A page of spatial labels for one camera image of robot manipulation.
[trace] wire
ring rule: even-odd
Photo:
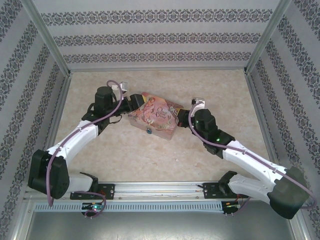
[[[242,203],[241,206],[240,206],[240,208],[239,208],[236,212],[234,212],[234,213],[232,213],[232,214],[227,214],[227,215],[232,215],[232,216],[234,216],[234,215],[238,214],[239,212],[241,212],[241,211],[248,205],[250,199],[251,199],[251,197],[249,196],[249,197],[247,198],[247,200],[245,201],[245,203]]]
[[[196,106],[198,106],[199,104],[201,104],[201,102],[197,103],[197,104],[194,104],[192,106],[192,108],[190,109],[190,113],[193,112],[194,108]],[[199,135],[199,133],[197,133],[196,130],[194,130],[194,126],[192,125],[192,122],[191,122],[191,114],[188,115],[188,122],[189,122],[189,126],[190,126],[190,129],[191,131],[193,132],[194,135],[196,135],[201,141],[203,141],[205,144],[208,144],[208,145],[211,145],[211,146],[215,146],[217,148],[221,148],[221,149],[231,149],[231,150],[235,150],[235,151],[238,151],[242,154],[246,154],[248,156],[250,156],[251,158],[253,158],[254,160],[256,160],[257,162],[259,162],[260,164],[266,166],[267,168],[271,169],[272,171],[274,171],[275,173],[277,174],[280,174],[282,177],[288,179],[290,182],[294,183],[295,185],[297,185],[298,187],[300,187],[301,189],[303,189],[305,192],[307,192],[310,197],[313,199],[313,204],[311,204],[310,206],[302,206],[301,209],[312,209],[314,208],[316,205],[317,205],[317,198],[316,196],[308,189],[306,188],[305,186],[303,186],[300,182],[294,180],[293,178],[287,176],[286,174],[284,174],[283,172],[279,171],[278,169],[276,169],[275,167],[269,165],[268,163],[262,161],[261,159],[259,159],[258,157],[256,157],[255,155],[253,155],[252,153],[250,152],[247,152],[246,150],[243,150],[243,149],[240,149],[240,148],[237,148],[237,147],[233,147],[233,146],[225,146],[225,145],[221,145],[221,144],[217,144],[217,143],[213,143],[213,142],[210,142],[206,139],[204,139],[202,136]]]
[[[106,116],[101,117],[101,118],[99,118],[99,119],[97,119],[97,120],[95,120],[95,121],[89,122],[89,123],[87,123],[86,125],[84,125],[83,127],[78,128],[77,130],[75,130],[74,132],[72,132],[69,136],[67,136],[67,137],[65,138],[65,140],[60,144],[60,146],[57,147],[57,149],[54,151],[54,153],[52,154],[52,156],[51,156],[51,158],[50,158],[50,160],[49,160],[48,166],[47,166],[47,168],[46,168],[45,187],[46,187],[46,197],[47,197],[48,204],[49,204],[50,207],[52,207],[53,204],[54,204],[54,199],[51,198],[51,193],[50,193],[50,171],[51,171],[52,163],[53,163],[55,157],[57,156],[58,152],[60,152],[61,149],[63,148],[63,146],[64,146],[74,135],[76,135],[78,132],[80,132],[81,130],[83,130],[83,129],[85,129],[85,128],[93,125],[93,124],[96,124],[96,123],[98,123],[98,122],[100,122],[100,121],[103,121],[103,120],[109,118],[110,116],[112,116],[112,114],[114,114],[114,113],[118,110],[118,108],[120,107],[120,105],[121,105],[121,103],[122,103],[123,93],[122,93],[122,91],[121,91],[121,86],[120,86],[120,84],[117,83],[116,81],[113,81],[113,80],[109,80],[109,81],[106,82],[106,84],[107,84],[108,86],[109,86],[109,83],[114,83],[114,84],[116,84],[116,85],[118,86],[119,90],[120,90],[120,99],[119,99],[118,105],[114,108],[114,110],[113,110],[112,112],[110,112],[110,113],[107,114]]]
[[[91,216],[90,218],[93,219],[93,218],[96,218],[98,217],[106,208],[106,205],[107,205],[107,200],[106,200],[106,197],[100,193],[97,193],[97,192],[90,192],[90,191],[76,191],[75,193],[77,194],[90,194],[90,195],[97,195],[97,196],[100,196],[102,197],[102,202],[101,204],[103,204],[103,207],[100,209],[100,211],[96,212],[95,210],[88,210],[84,213],[84,216],[85,217],[88,217],[87,214],[88,213],[95,213],[95,215]]]
[[[120,115],[120,119],[119,119],[119,120],[117,120],[117,121],[113,121],[113,122],[110,122],[109,124],[117,124],[118,122],[120,122],[120,121],[121,121],[121,119],[122,119],[122,115]]]
[[[236,199],[235,199],[234,201],[232,201],[231,203],[233,204],[233,203],[235,203],[236,201],[238,201],[239,197],[240,197],[240,194],[237,194],[237,195],[236,195]]]

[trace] box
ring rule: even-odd
[[[144,104],[129,113],[132,126],[171,140],[178,125],[178,112],[183,106],[158,96],[143,92]]]

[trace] beige surface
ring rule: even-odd
[[[70,133],[107,80],[129,83],[129,94],[148,92],[191,107],[201,97],[220,129],[268,159],[242,70],[128,71],[74,73],[56,141]],[[227,171],[248,176],[237,165],[208,153],[187,128],[167,141],[130,125],[125,115],[109,125],[73,160],[69,171],[86,172],[100,181],[152,182],[219,180]]]

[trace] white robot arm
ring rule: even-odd
[[[39,192],[47,194],[47,167],[52,159],[49,174],[50,196],[54,199],[61,198],[66,193],[72,192],[93,192],[98,189],[98,178],[87,173],[69,174],[68,166],[74,157],[88,144],[95,139],[111,123],[111,117],[118,117],[121,114],[129,113],[138,109],[144,104],[141,94],[133,94],[130,98],[122,97],[119,108],[114,111],[119,104],[114,90],[124,94],[127,92],[127,83],[102,86],[97,89],[95,102],[92,103],[87,113],[82,117],[77,127],[62,141],[48,150],[37,150],[32,155],[28,186]]]
[[[121,91],[126,92],[127,85],[122,83],[120,86]],[[95,103],[89,106],[78,126],[65,139],[47,151],[37,150],[33,154],[28,179],[29,187],[44,194],[50,187],[50,196],[54,199],[78,191],[97,192],[98,178],[87,173],[69,174],[68,166],[81,149],[110,124],[109,117],[99,119],[107,116],[118,104],[113,89],[116,88],[109,86],[98,88]],[[140,94],[131,95],[130,100],[124,97],[121,106],[112,116],[129,113],[144,102]],[[218,129],[214,116],[205,109],[203,98],[193,99],[192,105],[190,111],[184,109],[179,111],[178,126],[189,127],[193,134],[203,141],[204,147],[211,154],[237,164],[257,178],[251,179],[229,171],[220,179],[219,190],[225,196],[241,194],[259,199],[270,204],[282,217],[292,219],[309,195],[312,195],[306,188],[303,174],[297,168],[287,169],[260,157],[233,136]],[[46,173],[50,159],[54,161],[50,168],[48,184]]]
[[[257,179],[244,177],[236,172],[227,172],[219,181],[219,189],[229,193],[247,195],[269,204],[286,219],[292,219],[309,195],[302,172],[297,168],[287,169],[272,163],[244,147],[233,136],[218,129],[216,119],[205,108],[203,98],[192,100],[190,111],[178,114],[180,127],[189,127],[203,141],[204,147],[213,155],[237,164]]]

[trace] patterned wallpaper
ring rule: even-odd
[[[299,168],[318,199],[319,10],[315,0],[292,1],[251,72],[280,163]],[[311,238],[320,239],[319,206],[303,215]]]
[[[19,0],[0,0],[0,240],[9,236],[31,156],[46,145],[65,80]]]
[[[242,68],[279,0],[34,2],[68,67],[81,70]]]

